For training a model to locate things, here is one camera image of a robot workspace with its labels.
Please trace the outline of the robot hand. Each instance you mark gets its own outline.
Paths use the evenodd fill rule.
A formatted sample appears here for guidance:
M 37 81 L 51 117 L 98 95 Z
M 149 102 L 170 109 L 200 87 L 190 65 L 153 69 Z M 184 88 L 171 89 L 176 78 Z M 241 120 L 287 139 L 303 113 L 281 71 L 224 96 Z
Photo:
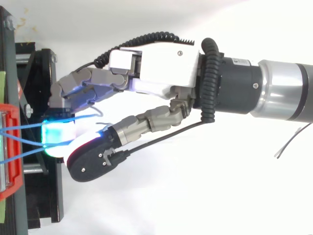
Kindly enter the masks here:
M 128 116 L 106 130 L 70 140 L 64 162 L 73 180 L 89 182 L 115 169 L 129 151 L 119 148 L 146 133 L 169 130 L 189 116 L 196 99 L 200 52 L 192 43 L 152 40 L 102 55 L 100 63 L 73 71 L 50 88 L 49 111 L 75 114 L 118 92 L 154 95 L 169 105 Z

